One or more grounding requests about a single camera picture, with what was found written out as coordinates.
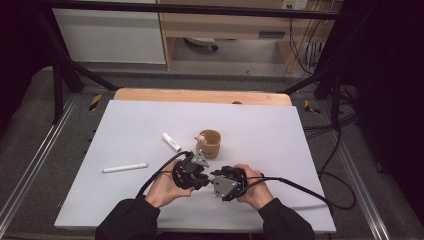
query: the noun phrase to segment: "black sleeve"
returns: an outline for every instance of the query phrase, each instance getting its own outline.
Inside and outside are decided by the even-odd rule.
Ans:
[[[266,240],[315,239],[311,225],[293,209],[284,206],[278,198],[259,209],[264,220]]]
[[[144,197],[119,202],[96,228],[96,240],[156,239],[160,209]]]

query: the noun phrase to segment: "aluminum rail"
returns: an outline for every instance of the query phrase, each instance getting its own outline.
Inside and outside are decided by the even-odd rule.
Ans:
[[[318,102],[320,109],[322,110],[324,117],[328,123],[331,123],[330,120],[330,109],[328,104],[325,102]],[[337,141],[337,134],[335,131],[331,133],[334,141]],[[346,143],[343,141],[343,137],[340,139],[339,146],[339,156],[343,163],[343,166],[346,170],[346,174],[351,181],[352,187],[358,198],[358,202],[361,205],[362,212],[364,213],[365,218],[367,219],[368,225],[374,239],[376,240],[390,240],[389,232],[387,231],[386,225],[383,222],[383,219],[378,212],[377,207],[372,200],[371,194],[368,191],[368,188],[362,179],[358,169],[355,166],[355,161],[349,153],[349,150],[346,146]]]
[[[10,195],[3,209],[1,209],[0,239],[2,239],[3,235],[6,233],[7,227],[11,223],[15,213],[18,211],[19,206],[24,200],[44,161],[50,153],[50,150],[56,142],[56,139],[59,137],[59,134],[65,126],[65,123],[67,122],[78,98],[79,96],[75,94],[68,99],[64,107],[64,114],[59,119],[58,123],[50,128],[49,133],[45,137],[37,153],[34,155],[21,180],[15,187],[13,193]]]
[[[323,19],[344,20],[360,17],[358,13],[318,12],[265,8],[241,8],[221,6],[198,6],[179,4],[150,4],[150,3],[123,3],[97,1],[69,1],[69,0],[38,0],[44,7],[56,9],[79,9],[122,12],[156,12],[156,13],[185,13],[206,15],[230,15],[251,17],[295,18],[295,19]]]

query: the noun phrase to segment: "table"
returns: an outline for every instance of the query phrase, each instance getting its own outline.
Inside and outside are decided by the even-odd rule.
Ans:
[[[233,101],[244,104],[224,104]],[[207,174],[224,165],[247,163],[266,176],[284,177],[323,195],[296,108],[290,105],[288,96],[278,94],[119,90],[108,104],[55,226],[95,228],[120,200],[134,198],[143,183],[175,155],[161,140],[163,132],[183,150],[195,150],[196,134],[207,128],[218,130],[221,150],[216,159],[209,160]],[[149,167],[101,172],[140,161],[148,162]],[[309,221],[316,233],[335,231],[329,210],[320,200],[279,182],[267,184],[274,196]],[[214,198],[211,184],[161,210],[160,231],[262,231],[262,219],[255,210],[237,201]]]

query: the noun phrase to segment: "person's right hand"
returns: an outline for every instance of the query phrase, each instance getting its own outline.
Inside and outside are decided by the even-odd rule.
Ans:
[[[249,167],[249,165],[246,165],[246,164],[237,164],[237,165],[234,166],[234,168],[240,168],[240,169],[244,170],[244,172],[246,173],[246,177],[250,178],[250,179],[247,180],[248,185],[250,185],[250,184],[252,184],[252,183],[254,183],[254,182],[256,182],[260,179],[260,178],[255,178],[255,177],[262,177],[262,174],[261,174],[260,171],[254,171]],[[249,188],[243,196],[237,198],[237,201],[248,203],[255,210],[259,210],[263,206],[265,206],[267,203],[272,201],[273,199],[274,199],[274,197],[272,196],[271,192],[269,191],[266,183],[261,182],[259,184],[256,184],[255,186]]]

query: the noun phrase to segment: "cork cup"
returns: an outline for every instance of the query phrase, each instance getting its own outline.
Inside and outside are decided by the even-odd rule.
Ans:
[[[202,151],[203,156],[207,159],[213,159],[218,156],[219,148],[221,146],[221,134],[215,130],[203,130],[199,135],[204,135],[206,143],[198,142],[196,149]]]

